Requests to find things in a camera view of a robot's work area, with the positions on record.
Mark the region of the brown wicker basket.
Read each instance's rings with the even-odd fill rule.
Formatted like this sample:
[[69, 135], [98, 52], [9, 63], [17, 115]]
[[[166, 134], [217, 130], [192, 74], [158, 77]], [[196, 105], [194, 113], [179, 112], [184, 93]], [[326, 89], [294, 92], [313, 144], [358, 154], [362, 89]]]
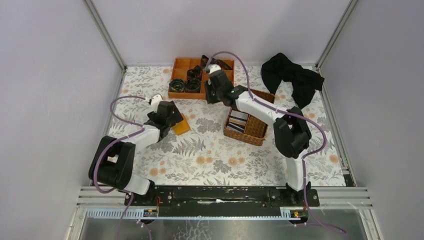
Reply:
[[262, 146], [266, 137], [268, 125], [259, 120], [258, 118], [248, 115], [246, 118], [246, 124], [242, 131], [231, 129], [228, 124], [230, 123], [231, 114], [235, 113], [236, 110], [232, 108], [225, 121], [225, 127], [223, 134], [226, 137], [245, 142], [255, 146]]

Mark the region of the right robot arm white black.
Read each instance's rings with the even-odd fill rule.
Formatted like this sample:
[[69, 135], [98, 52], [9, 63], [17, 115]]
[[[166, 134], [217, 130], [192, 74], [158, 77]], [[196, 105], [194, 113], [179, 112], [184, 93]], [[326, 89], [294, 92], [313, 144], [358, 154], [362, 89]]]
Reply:
[[309, 147], [311, 131], [299, 108], [293, 107], [287, 113], [279, 113], [276, 105], [249, 91], [247, 87], [233, 86], [226, 73], [217, 68], [208, 69], [205, 84], [206, 101], [209, 104], [222, 102], [239, 112], [259, 119], [274, 131], [277, 150], [285, 157], [289, 170], [286, 185], [294, 192], [307, 193], [310, 183], [300, 154]]

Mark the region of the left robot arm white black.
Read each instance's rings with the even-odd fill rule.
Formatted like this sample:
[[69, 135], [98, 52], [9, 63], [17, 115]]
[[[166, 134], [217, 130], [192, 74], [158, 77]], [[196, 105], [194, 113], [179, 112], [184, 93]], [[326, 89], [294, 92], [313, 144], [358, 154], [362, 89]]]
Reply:
[[118, 190], [142, 196], [154, 185], [152, 180], [133, 174], [135, 154], [162, 141], [184, 118], [174, 101], [165, 100], [154, 103], [147, 117], [148, 121], [134, 133], [120, 138], [104, 136], [100, 140], [88, 171], [98, 192]]

